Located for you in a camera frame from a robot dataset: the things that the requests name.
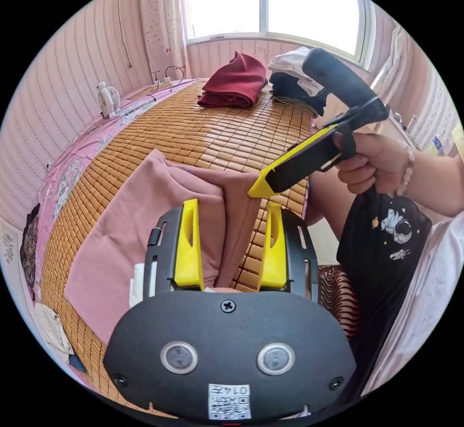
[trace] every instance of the beaded bracelet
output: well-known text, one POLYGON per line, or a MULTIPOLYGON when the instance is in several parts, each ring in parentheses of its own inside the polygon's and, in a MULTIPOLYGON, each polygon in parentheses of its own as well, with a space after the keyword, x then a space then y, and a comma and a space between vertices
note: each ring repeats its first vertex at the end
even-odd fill
POLYGON ((409 161, 407 164, 405 175, 403 177, 403 183, 398 187, 398 190, 396 191, 397 196, 402 196, 406 192, 407 185, 411 180, 411 176, 414 170, 414 161, 416 160, 416 155, 414 154, 412 148, 406 147, 406 150, 409 157, 409 161))

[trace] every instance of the hand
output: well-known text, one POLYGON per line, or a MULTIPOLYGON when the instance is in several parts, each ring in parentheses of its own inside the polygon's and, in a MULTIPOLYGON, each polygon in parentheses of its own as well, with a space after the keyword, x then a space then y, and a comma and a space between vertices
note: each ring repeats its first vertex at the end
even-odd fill
MULTIPOLYGON (((336 133, 340 148, 343 136, 336 133)), ((356 155, 337 164, 338 178, 355 195, 375 184, 378 193, 394 193, 403 183, 408 165, 407 150, 395 140, 376 133, 353 133, 356 155)))

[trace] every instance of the folded red clothing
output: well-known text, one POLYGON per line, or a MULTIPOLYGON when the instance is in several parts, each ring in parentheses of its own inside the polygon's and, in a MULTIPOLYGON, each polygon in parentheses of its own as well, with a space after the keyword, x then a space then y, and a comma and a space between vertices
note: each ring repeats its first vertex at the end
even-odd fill
POLYGON ((266 84, 266 68, 262 63, 236 51, 229 64, 219 68, 204 85, 198 105, 203 108, 248 108, 256 103, 266 84))

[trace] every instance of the small white fan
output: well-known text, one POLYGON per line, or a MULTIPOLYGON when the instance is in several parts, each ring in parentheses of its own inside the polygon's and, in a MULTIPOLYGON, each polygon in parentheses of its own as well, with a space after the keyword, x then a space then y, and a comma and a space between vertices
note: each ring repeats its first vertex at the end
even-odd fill
POLYGON ((98 103, 104 119, 114 118, 119 109, 119 92, 114 87, 107 87, 104 82, 98 84, 98 103))

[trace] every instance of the window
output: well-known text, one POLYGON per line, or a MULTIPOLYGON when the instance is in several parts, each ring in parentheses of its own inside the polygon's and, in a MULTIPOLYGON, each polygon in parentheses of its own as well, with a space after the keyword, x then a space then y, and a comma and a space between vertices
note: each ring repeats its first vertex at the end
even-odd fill
POLYGON ((365 66, 368 0, 182 0, 187 43, 269 38, 322 46, 365 66))

